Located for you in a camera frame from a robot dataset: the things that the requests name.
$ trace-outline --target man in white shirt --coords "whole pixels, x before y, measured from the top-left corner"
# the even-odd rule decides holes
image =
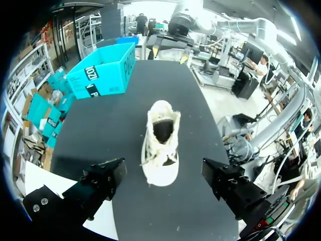
[[[261,57],[261,60],[258,64],[255,64],[253,61],[250,60],[250,64],[256,73],[257,81],[259,83],[261,83],[263,77],[267,74],[267,62],[268,57],[266,55],[263,55]]]

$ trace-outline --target workbench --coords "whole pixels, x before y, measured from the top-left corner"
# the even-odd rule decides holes
[[[179,174],[149,187],[140,166],[147,111],[167,100],[181,112]],[[228,164],[221,136],[186,65],[137,61],[125,94],[76,100],[58,135],[51,172],[79,180],[91,164],[124,157],[127,176],[112,200],[119,240],[236,240],[238,222],[201,174],[204,157]],[[112,221],[106,218],[106,226]]]

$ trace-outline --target wall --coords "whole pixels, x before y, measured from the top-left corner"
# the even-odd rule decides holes
[[[174,12],[175,3],[165,2],[136,2],[124,5],[124,16],[144,14],[148,19],[156,18],[157,21],[170,21]]]

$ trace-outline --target white sneaker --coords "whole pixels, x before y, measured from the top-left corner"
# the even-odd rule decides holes
[[[147,130],[141,150],[141,165],[148,184],[171,185],[179,172],[178,132],[181,113],[165,100],[147,113]]]

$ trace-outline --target bolt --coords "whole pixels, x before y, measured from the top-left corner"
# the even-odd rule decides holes
[[[35,204],[35,205],[33,206],[33,210],[34,210],[34,212],[39,212],[39,210],[40,210],[39,205]]]
[[[46,198],[41,199],[41,204],[42,205],[47,205],[48,204],[48,199],[46,199]]]

